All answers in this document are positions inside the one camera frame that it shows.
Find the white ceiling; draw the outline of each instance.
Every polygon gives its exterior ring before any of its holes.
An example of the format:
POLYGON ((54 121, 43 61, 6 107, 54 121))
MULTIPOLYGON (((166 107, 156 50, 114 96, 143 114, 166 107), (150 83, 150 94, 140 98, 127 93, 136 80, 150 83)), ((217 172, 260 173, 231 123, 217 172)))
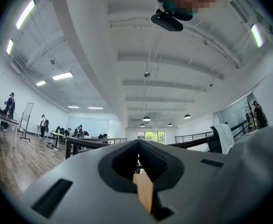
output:
MULTIPOLYGON (((96 105, 112 112, 69 47, 52 1, 36 0, 22 28, 14 28, 26 3, 14 4, 14 12, 7 14, 8 28, 1 32, 4 45, 12 36, 12 56, 23 68, 22 74, 33 85, 45 80, 46 85, 36 88, 66 109, 77 105, 85 112, 87 106, 96 105), (52 79, 69 71, 72 78, 52 79)), ((250 25, 225 0, 182 22, 184 31, 179 33, 151 22, 156 8, 156 0, 108 0, 107 21, 129 118, 141 122, 149 115, 155 121, 173 122, 194 108, 197 98, 237 74, 258 48, 250 25), (148 78, 144 77, 146 64, 148 78)))

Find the railing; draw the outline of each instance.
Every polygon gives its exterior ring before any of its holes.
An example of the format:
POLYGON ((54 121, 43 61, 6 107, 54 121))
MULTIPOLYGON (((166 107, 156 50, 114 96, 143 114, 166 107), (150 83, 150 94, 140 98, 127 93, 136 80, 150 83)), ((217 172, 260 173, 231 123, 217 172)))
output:
POLYGON ((177 143, 184 143, 184 142, 189 142, 189 141, 194 141, 194 140, 206 138, 208 136, 212 136, 212 131, 205 132, 205 133, 196 133, 196 134, 191 134, 191 135, 175 136, 175 141, 176 141, 176 144, 177 143))
MULTIPOLYGON (((247 123, 247 121, 244 121, 244 122, 231 128, 231 131, 234 131, 234 130, 238 129, 239 127, 242 127, 242 130, 233 136, 234 138, 237 137, 240 133, 245 134, 245 129, 248 127, 248 125, 245 126, 246 123, 247 123)), ((217 135, 217 137, 215 137, 214 135, 210 135, 210 136, 206 136, 205 138, 202 138, 202 139, 192 140, 192 141, 183 142, 183 143, 175 143, 175 144, 170 144, 170 145, 174 146, 174 147, 189 148, 189 147, 195 147, 200 144, 208 143, 211 140, 215 141, 217 139, 219 139, 218 135, 217 135)))
POLYGON ((126 142, 127 138, 117 138, 117 139, 83 139, 83 138, 74 138, 67 137, 67 146, 66 146, 66 159, 70 158, 71 155, 76 155, 79 153, 88 152, 92 149, 97 149, 101 147, 106 147, 110 145, 110 141, 112 144, 117 144, 121 142, 126 142), (84 150, 79 150, 79 147, 85 147, 84 150))

